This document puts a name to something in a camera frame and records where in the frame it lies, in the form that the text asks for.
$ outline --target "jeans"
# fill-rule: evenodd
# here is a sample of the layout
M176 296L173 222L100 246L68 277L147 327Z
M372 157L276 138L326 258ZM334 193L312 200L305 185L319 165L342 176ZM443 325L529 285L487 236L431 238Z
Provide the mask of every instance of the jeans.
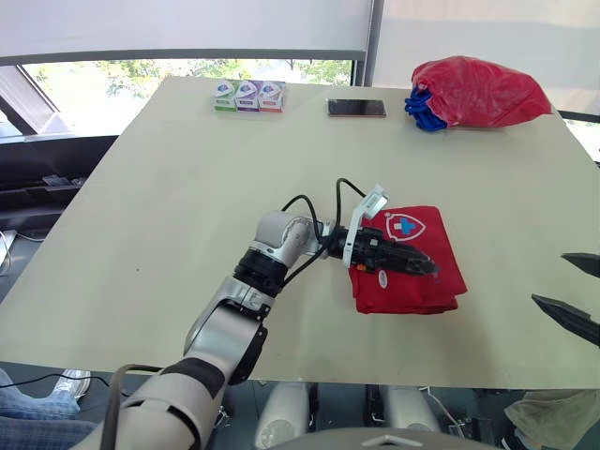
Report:
M0 385L12 380L0 368ZM96 424L69 420L79 412L66 391L32 398L16 386L0 389L0 448L5 450L63 450L81 441Z

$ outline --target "black cable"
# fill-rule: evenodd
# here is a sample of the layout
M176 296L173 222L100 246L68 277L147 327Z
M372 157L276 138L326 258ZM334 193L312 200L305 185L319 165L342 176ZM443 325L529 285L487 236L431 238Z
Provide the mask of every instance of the black cable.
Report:
M281 208L281 211L286 211L290 206L292 206L298 200L304 200L307 203L308 209L310 210L310 218L312 219L312 227L314 229L315 236L317 237L317 240L321 239L321 234L319 233L319 223L318 223L318 219L317 219L317 213L315 213L315 207L312 205L312 202L310 201L309 197L307 197L304 194L296 195L289 202L285 203L285 206Z
M37 383L37 382L41 382L42 380L46 380L47 378L51 378L51 377L62 377L62 378L67 378L69 380L98 380L99 382L102 382L102 384L104 384L106 387L110 387L110 385L106 382L106 380L104 380L102 377L98 377L95 375L89 376L89 377L79 377L79 378L75 378L75 377L69 377L68 375L63 375L62 373L49 373L48 375L44 375L43 377L39 377L39 378L34 378L33 380L27 380L26 382L14 382L13 384L4 384L2 386L0 386L0 389L4 389L5 387L13 387L13 386L21 386L23 384L29 384L29 383ZM121 392L121 395L123 397L129 397L128 394L126 394L125 392Z
M111 378L109 387L109 404L104 416L104 427L102 428L102 438L100 440L100 450L114 450L116 445L116 429L119 423L119 409L121 408L121 390L123 376L130 370L140 370L144 372L158 372L162 367L144 366L139 364L127 364L120 367Z
M321 248L319 248L319 250L317 250L315 252L315 254L312 255L310 258L308 258L307 261L304 262L300 267L298 267L296 270L291 272L287 278L285 278L285 280L283 281L283 284L281 286L282 288L287 286L288 283L290 281L292 281L294 278L296 278L303 270L305 270L307 267L309 267L311 264L313 264L315 261L317 261L319 259L319 257L334 242L334 239L336 238L336 234L338 233L339 221L341 220L341 189L340 189L340 186L342 183L344 183L344 184L348 185L349 187L351 187L352 189L354 189L354 191L356 191L356 193L358 193L358 195L360 195L361 197L365 197L365 193L362 190L360 190L358 187L356 187L351 181L347 180L346 178L339 178L336 181L336 222L334 225L334 229L331 231L331 233L327 237L327 240L324 243L322 243Z

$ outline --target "red cloth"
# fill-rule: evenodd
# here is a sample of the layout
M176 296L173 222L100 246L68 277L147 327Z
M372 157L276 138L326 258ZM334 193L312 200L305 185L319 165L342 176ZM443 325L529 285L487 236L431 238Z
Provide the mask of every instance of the red cloth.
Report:
M356 309L365 314L438 314L458 308L455 295L465 293L462 275L443 227L442 216L433 206L410 206L381 211L362 225L383 230L385 239L413 246L426 253L439 267L437 276L411 276L379 270L368 274L351 267L352 293Z
M540 85L517 70L468 56L429 61L412 73L427 105L449 127L506 127L552 114Z

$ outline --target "tree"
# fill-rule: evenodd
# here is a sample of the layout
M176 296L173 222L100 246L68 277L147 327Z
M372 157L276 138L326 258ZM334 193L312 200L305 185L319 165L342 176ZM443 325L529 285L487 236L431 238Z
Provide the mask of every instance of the tree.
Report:
M309 83L350 84L351 61L309 60L296 65Z
M108 79L106 93L117 96L129 92L148 98L169 75L210 78L251 78L239 59L129 59L96 61Z

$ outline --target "folded red towel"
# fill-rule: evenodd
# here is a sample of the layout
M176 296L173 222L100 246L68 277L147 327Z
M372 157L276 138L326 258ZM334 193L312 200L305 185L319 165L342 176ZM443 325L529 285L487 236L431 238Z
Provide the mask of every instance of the folded red towel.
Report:
M438 314L458 308L455 295L465 293L462 275L443 227L440 211L433 206L410 206L381 211L365 227L383 230L392 239L418 248L439 267L437 275L410 276L388 270L368 274L351 267L356 309L390 314Z

